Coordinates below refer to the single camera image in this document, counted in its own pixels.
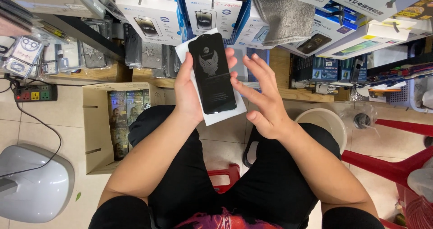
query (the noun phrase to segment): white plastic basin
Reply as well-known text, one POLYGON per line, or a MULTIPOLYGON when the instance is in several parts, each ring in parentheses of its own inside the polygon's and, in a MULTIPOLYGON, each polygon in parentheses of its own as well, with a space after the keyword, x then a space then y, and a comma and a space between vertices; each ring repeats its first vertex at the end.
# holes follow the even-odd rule
POLYGON ((313 108, 302 112, 295 119, 295 122, 306 122, 325 128, 328 132, 332 134, 333 138, 340 146, 340 154, 342 154, 344 148, 346 148, 346 127, 344 126, 344 123, 340 119, 340 117, 334 112, 323 108, 313 108))

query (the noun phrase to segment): power strip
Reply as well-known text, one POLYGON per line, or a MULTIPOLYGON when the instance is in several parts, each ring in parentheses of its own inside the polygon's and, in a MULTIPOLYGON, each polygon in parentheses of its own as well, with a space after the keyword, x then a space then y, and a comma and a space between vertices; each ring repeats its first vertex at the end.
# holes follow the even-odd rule
POLYGON ((14 94, 15 102, 57 101, 56 85, 20 86, 14 94))

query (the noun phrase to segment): tiled floor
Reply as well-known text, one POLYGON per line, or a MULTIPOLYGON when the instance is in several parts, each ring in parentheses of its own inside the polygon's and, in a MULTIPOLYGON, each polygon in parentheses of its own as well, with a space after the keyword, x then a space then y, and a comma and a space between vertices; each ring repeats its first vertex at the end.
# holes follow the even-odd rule
MULTIPOLYGON (((86 82, 66 81, 61 83, 85 84, 86 82)), ((9 83, 0 81, 0 91, 6 89, 9 83)), ((0 217, 0 229, 69 229, 87 228, 95 212, 97 202, 109 175, 85 174, 84 157, 84 124, 82 111, 82 93, 80 87, 61 86, 56 102, 26 103, 23 109, 54 127, 62 136, 63 145, 59 154, 69 160, 75 170, 75 186, 68 206, 54 220, 44 224, 28 224, 9 221, 0 217), (77 193, 81 197, 75 201, 77 193)), ((174 93, 167 90, 167 103, 174 104, 174 93)), ((248 110, 257 107, 244 99, 248 110)), ((290 117, 295 118, 303 110, 311 108, 327 108, 337 113, 344 109, 353 109, 353 104, 309 104, 285 101, 284 106, 290 117)), ((415 111, 388 109, 378 107, 378 116, 383 119, 409 121, 416 123, 433 123, 433 115, 425 115, 415 111)), ((242 153, 248 142, 252 124, 246 120, 245 114, 233 117, 206 127, 204 123, 198 126, 206 167, 209 170, 226 168, 229 163, 237 163, 244 174, 247 168, 242 165, 242 153)), ((378 157, 389 161, 399 161, 423 149, 423 137, 417 134, 398 131, 377 126, 375 130, 348 131, 346 149, 361 154, 378 157)), ((8 91, 0 93, 0 151, 15 143, 31 143, 47 150, 54 151, 58 145, 57 136, 33 118, 21 114, 13 100, 13 94, 8 91)), ((354 166, 350 171, 362 182, 376 204, 379 216, 387 218, 394 214, 394 204, 397 191, 393 183, 354 166)), ((319 229, 321 225, 320 205, 316 206, 310 216, 309 229, 319 229)))

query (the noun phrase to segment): red plastic stool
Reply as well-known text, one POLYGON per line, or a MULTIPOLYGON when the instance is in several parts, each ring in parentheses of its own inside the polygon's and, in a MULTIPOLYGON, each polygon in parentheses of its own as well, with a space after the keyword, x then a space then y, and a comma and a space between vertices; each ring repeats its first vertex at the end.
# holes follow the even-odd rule
POLYGON ((229 190, 233 186, 233 184, 235 184, 235 182, 237 180, 239 180, 239 178, 241 178, 238 164, 230 164, 229 169, 207 171, 207 173, 209 174, 209 176, 217 176, 217 175, 228 175, 229 176, 229 179, 230 179, 229 185, 214 186, 215 191, 217 193, 227 192, 227 190, 229 190))
MULTIPOLYGON (((376 124, 433 137, 433 126, 430 125, 383 119, 378 119, 376 124)), ((419 196, 409 188, 408 176, 412 171, 422 168, 424 163, 426 163, 432 156, 433 146, 400 162, 379 160, 348 150, 343 152, 341 160, 395 182, 400 198, 399 202, 403 206, 403 211, 405 211, 405 205, 419 198, 419 196)), ((380 221, 389 229, 405 228, 383 219, 380 219, 380 221)))

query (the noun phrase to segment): green leaf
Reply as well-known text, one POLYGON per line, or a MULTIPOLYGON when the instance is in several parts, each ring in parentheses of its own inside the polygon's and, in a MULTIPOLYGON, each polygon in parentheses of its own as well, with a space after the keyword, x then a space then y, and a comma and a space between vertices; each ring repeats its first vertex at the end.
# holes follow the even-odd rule
POLYGON ((77 198, 75 199, 75 201, 77 201, 80 197, 81 197, 81 192, 79 192, 79 193, 77 194, 77 198))

